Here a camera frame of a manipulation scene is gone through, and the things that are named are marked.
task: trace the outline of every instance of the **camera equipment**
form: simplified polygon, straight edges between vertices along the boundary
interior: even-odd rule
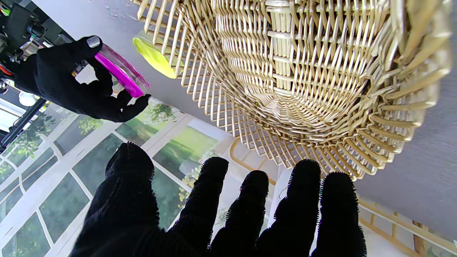
[[[44,36],[38,18],[24,7],[14,4],[10,15],[0,12],[0,77],[11,78],[23,60],[22,46]]]

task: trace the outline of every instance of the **green foliage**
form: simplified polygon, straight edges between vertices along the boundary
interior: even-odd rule
[[[21,133],[21,135],[19,135],[11,145],[11,149],[14,146],[17,146],[17,154],[35,158],[34,153],[38,150],[38,146],[42,142],[40,135],[49,133],[49,126],[55,122],[56,120],[51,115],[41,114],[26,130],[24,130],[24,132]]]
[[[43,257],[51,247],[36,213],[30,217],[2,249],[4,257]]]
[[[13,166],[4,161],[0,165],[0,183],[5,181],[14,172]]]
[[[155,124],[159,122],[166,122],[169,120],[173,120],[175,122],[176,119],[176,110],[172,107],[163,104],[157,103],[154,105],[149,105],[144,111],[143,114],[150,124]]]
[[[216,153],[214,153],[212,150],[206,152],[202,156],[202,160],[208,160],[211,157],[219,157]],[[183,179],[181,179],[186,185],[188,185],[190,188],[194,188],[194,183],[197,181],[198,177],[200,176],[200,172],[202,171],[203,164],[192,169],[189,174],[185,175]],[[187,192],[184,188],[180,187],[179,188],[179,200],[181,201],[180,204],[178,204],[179,208],[183,208],[184,205],[186,204],[186,200],[191,194],[190,192]]]
[[[427,257],[457,257],[457,255],[454,255],[454,254],[451,254],[449,253],[448,251],[445,251],[445,250],[442,250],[440,249],[439,251],[439,255],[436,255],[434,252],[433,252],[433,246],[431,246],[428,250],[427,250]]]
[[[85,116],[83,119],[78,121],[79,128],[81,129],[81,134],[86,135],[89,132],[92,132],[94,129],[99,128],[103,125],[103,121],[99,119],[94,119],[89,116]]]

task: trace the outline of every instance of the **gray surface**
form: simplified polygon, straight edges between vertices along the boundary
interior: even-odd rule
[[[452,10],[454,67],[440,98],[393,163],[356,182],[358,192],[457,240],[457,5]]]
[[[124,0],[34,2],[73,38],[99,35],[145,76],[151,83],[153,97],[209,122],[178,80],[158,74],[132,46],[132,37],[143,27],[142,22],[128,17],[128,14],[136,16],[137,5]],[[455,16],[452,25],[457,28]],[[454,56],[457,56],[456,43],[454,35]],[[395,161],[375,176],[365,176],[356,183],[364,197],[454,239],[457,239],[456,82],[457,70],[454,70],[442,82],[438,105],[428,110],[424,125],[416,130],[412,142],[405,145]]]

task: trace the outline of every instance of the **transparent lid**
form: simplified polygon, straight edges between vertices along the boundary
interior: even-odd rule
[[[100,52],[95,55],[95,59],[119,81],[132,97],[140,97],[150,88],[149,83],[137,69],[109,46],[103,44]]]

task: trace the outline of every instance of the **glove finger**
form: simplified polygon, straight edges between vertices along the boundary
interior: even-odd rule
[[[130,142],[121,144],[106,166],[105,177],[90,205],[86,226],[90,221],[115,222],[119,227],[147,222],[158,227],[158,207],[151,189],[154,165],[143,149]]]
[[[178,233],[199,252],[205,252],[211,240],[219,205],[219,195],[229,162],[220,157],[208,159],[202,167],[186,206],[171,233]]]
[[[72,43],[40,49],[37,54],[46,65],[57,70],[68,70],[75,63],[94,57],[101,50],[102,45],[98,36],[83,37]]]
[[[257,241],[257,251],[261,255],[292,256],[298,251],[309,252],[318,217],[320,178],[317,162],[302,160],[295,165],[287,196],[276,209],[276,220]]]
[[[95,77],[100,81],[111,84],[112,87],[113,81],[111,73],[94,57],[88,58],[87,62],[94,68]]]
[[[225,227],[215,236],[210,251],[215,256],[252,256],[265,216],[268,176],[252,171],[230,206]]]
[[[94,94],[102,97],[108,97],[113,94],[112,82],[105,83],[101,80],[94,80],[88,84],[89,89],[94,92]]]
[[[367,255],[358,221],[358,203],[351,178],[334,172],[324,179],[317,248],[312,257]]]
[[[132,99],[132,96],[127,92],[127,90],[122,90],[117,95],[117,104],[120,109],[123,109],[127,106],[128,102]]]
[[[140,114],[147,106],[151,95],[144,95],[136,100],[134,104],[127,105],[121,112],[118,122],[126,122]]]

